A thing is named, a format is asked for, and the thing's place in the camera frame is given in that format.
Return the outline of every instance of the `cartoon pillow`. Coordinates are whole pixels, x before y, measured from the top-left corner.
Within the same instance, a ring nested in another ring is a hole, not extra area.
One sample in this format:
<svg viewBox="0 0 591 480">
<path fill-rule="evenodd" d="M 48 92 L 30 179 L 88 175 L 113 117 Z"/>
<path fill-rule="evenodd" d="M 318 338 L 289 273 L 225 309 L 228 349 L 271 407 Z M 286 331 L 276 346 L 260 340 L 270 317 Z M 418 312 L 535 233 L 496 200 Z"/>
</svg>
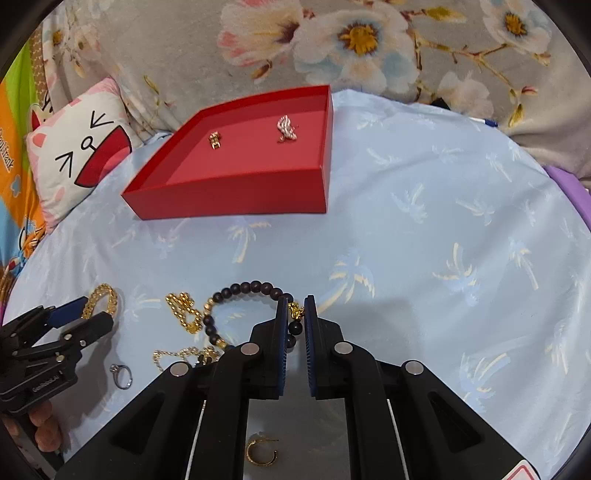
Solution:
<svg viewBox="0 0 591 480">
<path fill-rule="evenodd" d="M 110 78 L 38 124 L 27 151 L 49 233 L 142 141 Z"/>
</svg>

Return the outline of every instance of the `light blue bedsheet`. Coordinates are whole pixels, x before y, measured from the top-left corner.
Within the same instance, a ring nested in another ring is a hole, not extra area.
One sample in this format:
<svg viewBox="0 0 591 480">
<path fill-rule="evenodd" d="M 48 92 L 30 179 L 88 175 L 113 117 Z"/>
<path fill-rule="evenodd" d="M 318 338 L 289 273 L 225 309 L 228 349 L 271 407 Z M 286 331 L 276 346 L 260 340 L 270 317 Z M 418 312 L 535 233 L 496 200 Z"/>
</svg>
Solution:
<svg viewBox="0 0 591 480">
<path fill-rule="evenodd" d="M 55 399 L 68 456 L 158 375 L 154 350 L 205 344 L 179 325 L 166 294 L 187 291 L 201 305 L 255 279 L 300 301 L 314 294 L 322 316 L 379 360 L 423 361 L 543 479 L 571 454 L 591 420 L 591 233 L 575 209 L 495 129 L 362 93 L 333 99 L 326 215 L 140 221 L 119 194 L 159 135 L 43 240 L 7 318 L 102 282 L 120 295 L 116 332 L 87 349 L 78 384 Z M 274 311 L 242 300 L 214 316 L 241 343 Z M 129 391 L 115 388 L 112 363 L 132 369 Z M 286 396 L 251 404 L 249 434 L 278 439 L 280 460 L 246 464 L 247 478 L 349 477 L 342 403 L 309 398 L 305 363 L 302 336 L 288 356 Z"/>
</svg>

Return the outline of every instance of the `jewelry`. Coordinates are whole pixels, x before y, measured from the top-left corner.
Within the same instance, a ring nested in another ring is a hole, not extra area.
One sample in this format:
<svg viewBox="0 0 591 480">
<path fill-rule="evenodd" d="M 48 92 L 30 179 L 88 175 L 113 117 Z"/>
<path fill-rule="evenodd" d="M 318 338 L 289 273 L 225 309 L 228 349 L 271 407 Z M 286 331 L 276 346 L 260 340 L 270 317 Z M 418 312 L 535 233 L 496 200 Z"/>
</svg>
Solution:
<svg viewBox="0 0 591 480">
<path fill-rule="evenodd" d="M 173 311 L 173 315 L 178 318 L 178 321 L 186 331 L 194 334 L 201 330 L 201 319 L 203 315 L 199 310 L 193 308 L 195 302 L 188 293 L 181 292 L 178 297 L 174 293 L 169 293 L 166 295 L 165 300 Z M 187 323 L 186 313 L 195 315 L 195 319 L 191 323 Z"/>
<path fill-rule="evenodd" d="M 261 283 L 258 280 L 252 282 L 242 282 L 240 284 L 233 283 L 230 288 L 223 288 L 222 291 L 215 292 L 210 298 L 207 299 L 203 305 L 203 312 L 193 308 L 194 301 L 188 293 L 182 292 L 178 297 L 169 293 L 166 295 L 166 303 L 170 306 L 173 314 L 179 319 L 181 325 L 189 333 L 197 333 L 202 328 L 202 323 L 205 325 L 205 334 L 209 337 L 209 343 L 213 346 L 218 347 L 223 351 L 227 351 L 233 348 L 233 345 L 227 343 L 217 332 L 215 322 L 212 317 L 212 308 L 216 303 L 222 303 L 232 297 L 232 295 L 240 295 L 248 293 L 262 293 L 263 295 L 269 295 L 273 300 L 277 301 L 280 297 L 285 297 L 288 301 L 288 308 L 293 318 L 288 326 L 288 333 L 286 338 L 287 348 L 293 348 L 296 345 L 296 335 L 302 333 L 304 328 L 301 324 L 301 319 L 304 316 L 304 309 L 294 301 L 291 293 L 283 293 L 280 288 L 273 287 L 269 282 Z M 187 323 L 186 313 L 195 315 L 195 320 L 191 323 Z"/>
<path fill-rule="evenodd" d="M 285 140 L 297 140 L 296 128 L 292 127 L 291 120 L 287 115 L 282 116 L 277 122 L 277 128 L 281 132 L 279 137 L 279 143 L 283 143 Z"/>
<path fill-rule="evenodd" d="M 214 132 L 209 136 L 209 143 L 211 143 L 214 150 L 221 147 L 220 138 L 221 136 L 218 132 Z"/>
<path fill-rule="evenodd" d="M 197 363 L 202 365 L 207 365 L 211 362 L 217 362 L 217 360 L 220 358 L 220 354 L 217 353 L 211 346 L 207 346 L 202 350 L 199 350 L 199 348 L 197 347 L 190 346 L 188 348 L 183 348 L 178 352 L 166 352 L 164 350 L 156 350 L 152 356 L 152 360 L 154 360 L 154 363 L 161 372 L 164 372 L 164 368 L 162 368 L 162 365 L 160 365 L 160 359 L 167 355 L 178 356 L 187 363 L 189 363 L 187 357 L 189 355 L 193 355 L 197 357 Z"/>
<path fill-rule="evenodd" d="M 88 298 L 88 301 L 82 310 L 81 318 L 88 320 L 90 317 L 92 317 L 96 304 L 105 295 L 109 296 L 109 303 L 107 304 L 106 311 L 109 315 L 114 317 L 115 312 L 117 311 L 117 292 L 109 284 L 102 283 L 90 294 L 90 297 Z"/>
<path fill-rule="evenodd" d="M 275 463 L 277 461 L 277 450 L 273 450 L 273 459 L 269 460 L 268 462 L 257 462 L 251 454 L 251 449 L 257 444 L 257 443 L 263 443 L 263 442 L 277 442 L 278 440 L 271 440 L 271 439 L 265 439 L 265 438 L 259 438 L 259 439 L 255 439 L 253 441 L 251 441 L 248 446 L 246 447 L 246 459 L 252 463 L 253 465 L 256 466 L 271 466 L 273 465 L 273 463 Z"/>
<path fill-rule="evenodd" d="M 129 374 L 129 380 L 127 382 L 127 385 L 124 387 L 122 387 L 121 384 L 119 383 L 119 373 L 122 370 L 127 370 L 127 373 Z M 134 378 L 131 376 L 131 370 L 129 369 L 129 367 L 127 365 L 113 364 L 109 368 L 109 372 L 111 372 L 113 374 L 113 382 L 115 382 L 115 386 L 117 388 L 119 388 L 120 390 L 129 390 L 129 388 L 131 387 L 131 384 L 134 382 Z"/>
</svg>

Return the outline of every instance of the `silver screw head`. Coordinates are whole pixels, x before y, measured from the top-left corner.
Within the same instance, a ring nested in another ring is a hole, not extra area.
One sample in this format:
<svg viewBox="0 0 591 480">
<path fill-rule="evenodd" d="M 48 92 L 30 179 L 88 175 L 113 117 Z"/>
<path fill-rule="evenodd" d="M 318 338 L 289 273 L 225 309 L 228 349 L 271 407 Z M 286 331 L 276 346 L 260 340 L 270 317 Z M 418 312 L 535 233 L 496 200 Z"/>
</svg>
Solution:
<svg viewBox="0 0 591 480">
<path fill-rule="evenodd" d="M 404 368 L 406 368 L 407 372 L 411 375 L 420 375 L 425 370 L 423 364 L 421 362 L 417 362 L 416 360 L 411 360 L 410 362 L 407 362 Z"/>
<path fill-rule="evenodd" d="M 174 377 L 182 377 L 189 371 L 189 366 L 185 362 L 177 362 L 170 367 L 170 373 Z"/>
<path fill-rule="evenodd" d="M 353 345 L 349 342 L 339 342 L 335 345 L 335 352 L 341 355 L 347 355 L 353 351 Z"/>
<path fill-rule="evenodd" d="M 259 350 L 259 346 L 255 343 L 245 343 L 240 347 L 240 351 L 244 355 L 256 355 Z"/>
</svg>

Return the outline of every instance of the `pen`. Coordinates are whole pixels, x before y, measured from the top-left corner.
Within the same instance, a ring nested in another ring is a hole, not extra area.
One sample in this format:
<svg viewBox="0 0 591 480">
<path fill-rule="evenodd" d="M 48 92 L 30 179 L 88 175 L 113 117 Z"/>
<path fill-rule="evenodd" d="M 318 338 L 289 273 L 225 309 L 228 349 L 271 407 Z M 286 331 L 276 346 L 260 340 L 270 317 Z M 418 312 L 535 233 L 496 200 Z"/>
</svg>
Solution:
<svg viewBox="0 0 591 480">
<path fill-rule="evenodd" d="M 474 120 L 475 122 L 479 122 L 481 124 L 488 125 L 489 127 L 496 128 L 499 126 L 494 120 L 489 120 L 488 118 L 475 118 L 473 116 L 469 117 L 470 120 Z"/>
</svg>

